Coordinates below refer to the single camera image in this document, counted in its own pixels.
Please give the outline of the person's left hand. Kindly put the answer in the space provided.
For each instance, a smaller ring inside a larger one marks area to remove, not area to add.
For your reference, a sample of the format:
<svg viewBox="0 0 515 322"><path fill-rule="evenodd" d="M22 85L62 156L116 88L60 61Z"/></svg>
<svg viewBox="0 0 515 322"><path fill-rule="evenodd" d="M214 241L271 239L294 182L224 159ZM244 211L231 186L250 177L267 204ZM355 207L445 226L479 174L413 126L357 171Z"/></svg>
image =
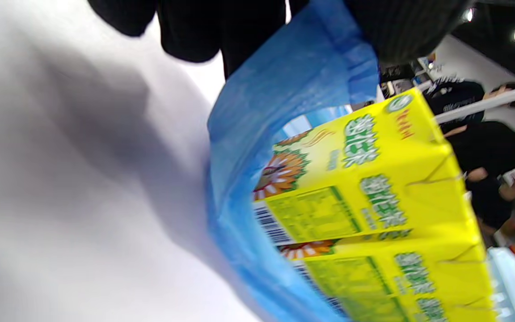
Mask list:
<svg viewBox="0 0 515 322"><path fill-rule="evenodd" d="M90 0L91 9L119 33L137 38L157 17L170 56L203 63L221 53L231 76L307 0ZM344 0L378 59L406 63L433 53L472 0Z"/></svg>

